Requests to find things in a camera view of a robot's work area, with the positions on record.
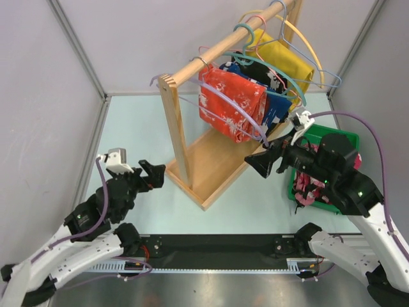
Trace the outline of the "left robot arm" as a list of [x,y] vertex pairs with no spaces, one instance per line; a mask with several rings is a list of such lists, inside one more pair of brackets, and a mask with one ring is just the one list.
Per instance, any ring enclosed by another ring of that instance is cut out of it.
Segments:
[[99,262],[149,253],[136,227],[124,221],[136,196],[164,185],[165,165],[139,161],[131,168],[119,153],[99,155],[102,181],[86,201],[65,217],[56,233],[26,260],[1,268],[1,306],[38,306],[68,281]]

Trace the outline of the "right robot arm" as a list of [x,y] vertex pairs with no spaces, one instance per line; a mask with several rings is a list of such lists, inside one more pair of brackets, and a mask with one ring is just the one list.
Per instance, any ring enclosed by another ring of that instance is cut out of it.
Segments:
[[398,242],[401,235],[388,229],[392,220],[385,213],[386,198],[368,176],[355,169],[357,156],[350,140],[339,133],[323,136],[317,151],[298,145],[287,134],[245,161],[266,178],[280,159],[278,173],[292,167],[324,183],[323,194],[359,229],[374,257],[336,240],[312,223],[299,229],[296,252],[330,260],[359,280],[380,306],[408,306],[408,258],[403,253],[408,244]]

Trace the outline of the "pink camouflage trousers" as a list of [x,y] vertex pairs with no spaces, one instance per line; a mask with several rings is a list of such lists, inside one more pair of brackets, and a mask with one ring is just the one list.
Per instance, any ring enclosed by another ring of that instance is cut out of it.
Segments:
[[342,175],[351,169],[359,169],[362,159],[357,149],[349,141],[345,143],[322,140],[320,144],[305,141],[296,147],[304,149],[313,159],[314,169],[298,169],[292,183],[290,194],[294,196],[297,207],[314,206],[339,214],[341,211],[325,195],[332,175]]

